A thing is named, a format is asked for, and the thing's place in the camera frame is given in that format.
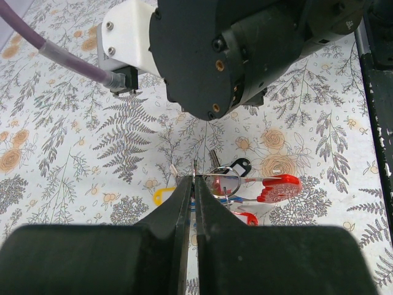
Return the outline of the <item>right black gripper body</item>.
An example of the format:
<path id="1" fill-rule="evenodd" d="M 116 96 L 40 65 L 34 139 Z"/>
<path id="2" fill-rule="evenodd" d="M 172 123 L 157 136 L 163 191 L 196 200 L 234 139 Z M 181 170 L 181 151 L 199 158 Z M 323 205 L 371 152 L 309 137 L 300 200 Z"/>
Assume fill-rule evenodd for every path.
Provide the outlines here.
<path id="1" fill-rule="evenodd" d="M 309 1 L 158 1 L 150 51 L 168 101 L 220 119 L 300 56 Z"/>

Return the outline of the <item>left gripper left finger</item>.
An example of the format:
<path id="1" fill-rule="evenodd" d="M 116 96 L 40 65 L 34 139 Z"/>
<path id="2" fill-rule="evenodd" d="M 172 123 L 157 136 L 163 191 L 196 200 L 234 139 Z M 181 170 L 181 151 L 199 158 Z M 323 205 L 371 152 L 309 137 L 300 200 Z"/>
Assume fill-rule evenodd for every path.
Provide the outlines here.
<path id="1" fill-rule="evenodd" d="M 191 179 L 132 226 L 19 227 L 1 247 L 2 294 L 184 294 Z"/>

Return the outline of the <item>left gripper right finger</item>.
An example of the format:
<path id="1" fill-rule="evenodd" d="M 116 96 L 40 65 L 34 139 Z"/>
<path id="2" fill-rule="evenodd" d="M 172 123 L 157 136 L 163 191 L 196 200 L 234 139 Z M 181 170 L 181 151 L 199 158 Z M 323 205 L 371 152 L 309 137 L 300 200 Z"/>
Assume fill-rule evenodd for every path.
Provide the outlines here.
<path id="1" fill-rule="evenodd" d="M 201 294 L 376 294 L 354 237 L 335 226 L 248 226 L 196 179 Z"/>

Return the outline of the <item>key bunch with coloured tags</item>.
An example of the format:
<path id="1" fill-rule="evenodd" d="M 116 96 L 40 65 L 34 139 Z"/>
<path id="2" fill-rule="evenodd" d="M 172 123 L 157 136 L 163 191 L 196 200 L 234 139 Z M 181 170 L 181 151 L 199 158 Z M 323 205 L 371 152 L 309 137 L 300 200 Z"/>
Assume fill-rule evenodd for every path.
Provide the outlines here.
<path id="1" fill-rule="evenodd" d="M 194 158 L 188 173 L 194 181 L 201 177 L 212 194 L 226 210 L 249 226 L 267 226 L 267 217 L 278 205 L 287 205 L 303 190 L 300 178 L 288 174 L 249 176 L 251 162 L 238 159 L 222 166 L 212 153 L 214 167 L 207 172 L 199 171 L 198 159 Z"/>

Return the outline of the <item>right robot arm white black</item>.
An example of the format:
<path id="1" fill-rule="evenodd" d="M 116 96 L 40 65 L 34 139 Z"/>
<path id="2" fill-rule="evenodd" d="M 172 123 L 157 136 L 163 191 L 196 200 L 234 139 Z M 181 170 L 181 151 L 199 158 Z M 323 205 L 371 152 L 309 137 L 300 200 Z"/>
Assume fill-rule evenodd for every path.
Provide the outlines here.
<path id="1" fill-rule="evenodd" d="M 367 9 L 392 20 L 391 1 L 159 1 L 149 50 L 168 100 L 214 120 L 261 106 L 290 66 L 354 32 Z"/>

